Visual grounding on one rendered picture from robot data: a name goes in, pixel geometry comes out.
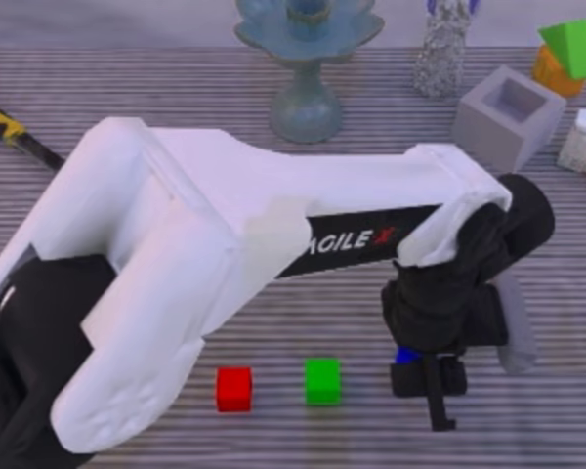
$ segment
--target orange cube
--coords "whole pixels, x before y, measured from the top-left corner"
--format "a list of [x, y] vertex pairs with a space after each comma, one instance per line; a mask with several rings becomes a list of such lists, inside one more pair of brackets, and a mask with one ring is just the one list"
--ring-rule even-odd
[[586, 80], [573, 80], [552, 54], [549, 47], [541, 46], [532, 70], [534, 81], [549, 88], [565, 98], [581, 93]]

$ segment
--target red x letter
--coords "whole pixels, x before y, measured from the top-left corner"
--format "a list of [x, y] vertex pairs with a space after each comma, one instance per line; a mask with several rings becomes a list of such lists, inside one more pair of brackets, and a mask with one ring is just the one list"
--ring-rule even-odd
[[378, 233], [378, 235], [373, 240], [373, 243], [374, 244], [384, 244], [386, 242], [389, 242], [389, 239], [391, 239], [391, 235], [393, 234], [394, 231], [395, 231], [394, 227], [382, 229], [382, 231], [380, 233]]

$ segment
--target white textured vase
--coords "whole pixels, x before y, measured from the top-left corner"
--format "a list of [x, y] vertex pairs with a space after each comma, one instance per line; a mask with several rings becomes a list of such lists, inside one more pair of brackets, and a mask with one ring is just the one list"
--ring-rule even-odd
[[458, 92], [470, 25], [468, 0], [437, 0], [414, 67], [414, 88], [421, 95], [446, 98]]

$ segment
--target white robotic arm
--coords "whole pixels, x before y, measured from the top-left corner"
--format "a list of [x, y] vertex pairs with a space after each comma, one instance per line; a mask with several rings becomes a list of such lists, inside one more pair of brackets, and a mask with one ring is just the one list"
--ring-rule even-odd
[[0, 308], [18, 295], [4, 295], [10, 274], [31, 258], [102, 254], [113, 267], [81, 323], [92, 353], [51, 412], [66, 450], [96, 452], [153, 423], [204, 337], [274, 279], [391, 257], [450, 261], [460, 228], [491, 202], [507, 211], [512, 194], [451, 145], [292, 157], [220, 130], [108, 118], [2, 251]]

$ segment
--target logo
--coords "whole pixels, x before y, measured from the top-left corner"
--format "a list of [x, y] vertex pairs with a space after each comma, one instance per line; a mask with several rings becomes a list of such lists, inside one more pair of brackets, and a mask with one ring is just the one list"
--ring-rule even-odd
[[315, 255], [363, 249], [370, 245], [382, 245], [392, 239], [395, 231], [395, 227], [389, 227], [379, 232], [364, 230], [362, 232], [329, 234], [322, 238], [313, 238], [309, 251], [311, 255]]

